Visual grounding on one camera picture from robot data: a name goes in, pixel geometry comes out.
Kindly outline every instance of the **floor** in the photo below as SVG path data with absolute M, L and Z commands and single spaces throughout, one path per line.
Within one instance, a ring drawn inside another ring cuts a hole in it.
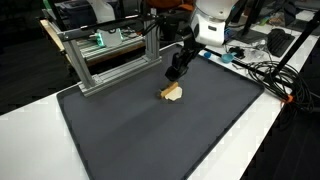
M 4 48 L 0 82 L 0 114 L 73 84 L 64 58 L 44 37 Z
M 320 41 L 300 72 L 316 94 L 320 94 L 319 60 Z M 319 99 L 314 101 L 320 107 Z M 287 120 L 288 115 L 287 111 L 279 115 L 242 179 L 320 179 L 320 112 L 298 113 Z

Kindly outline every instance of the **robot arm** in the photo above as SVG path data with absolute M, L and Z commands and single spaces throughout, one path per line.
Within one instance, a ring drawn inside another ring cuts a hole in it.
M 225 20 L 229 17 L 235 0 L 197 0 L 191 23 L 180 32 L 188 37 L 180 53 L 173 56 L 165 76 L 177 81 L 188 71 L 188 64 L 198 53 L 209 46 L 221 46 L 224 41 Z

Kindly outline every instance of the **cable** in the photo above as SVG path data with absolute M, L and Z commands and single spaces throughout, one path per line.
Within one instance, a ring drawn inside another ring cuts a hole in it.
M 272 76 L 279 62 L 263 61 L 249 64 L 255 71 L 248 71 L 250 77 L 264 85 L 271 93 L 278 97 L 282 104 L 289 105 L 292 109 L 311 113 L 314 108 L 312 93 L 305 81 L 300 77 L 299 72 L 292 66 L 286 65 L 281 71 Z M 265 76 L 259 76 L 257 70 L 264 71 Z M 292 93 L 287 93 L 287 85 Z

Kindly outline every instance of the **black mat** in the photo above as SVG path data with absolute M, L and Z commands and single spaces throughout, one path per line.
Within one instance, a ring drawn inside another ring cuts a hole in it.
M 78 88 L 58 95 L 66 122 L 91 179 L 185 179 L 217 144 L 263 87 L 197 57 L 180 81 L 183 98 L 156 98 L 164 63 L 97 95 Z

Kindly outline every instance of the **white table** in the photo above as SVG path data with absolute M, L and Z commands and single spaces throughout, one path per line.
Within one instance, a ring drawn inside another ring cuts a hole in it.
M 312 14 L 302 12 L 300 19 Z M 269 33 L 272 27 L 254 27 Z M 310 36 L 289 64 L 300 70 L 317 42 Z M 224 53 L 224 48 L 208 47 Z M 222 64 L 212 56 L 211 60 Z M 236 70 L 231 64 L 223 66 Z M 0 179 L 86 180 L 89 179 L 53 94 L 0 116 Z M 240 117 L 191 175 L 192 180 L 240 179 L 281 110 L 280 101 L 263 93 Z

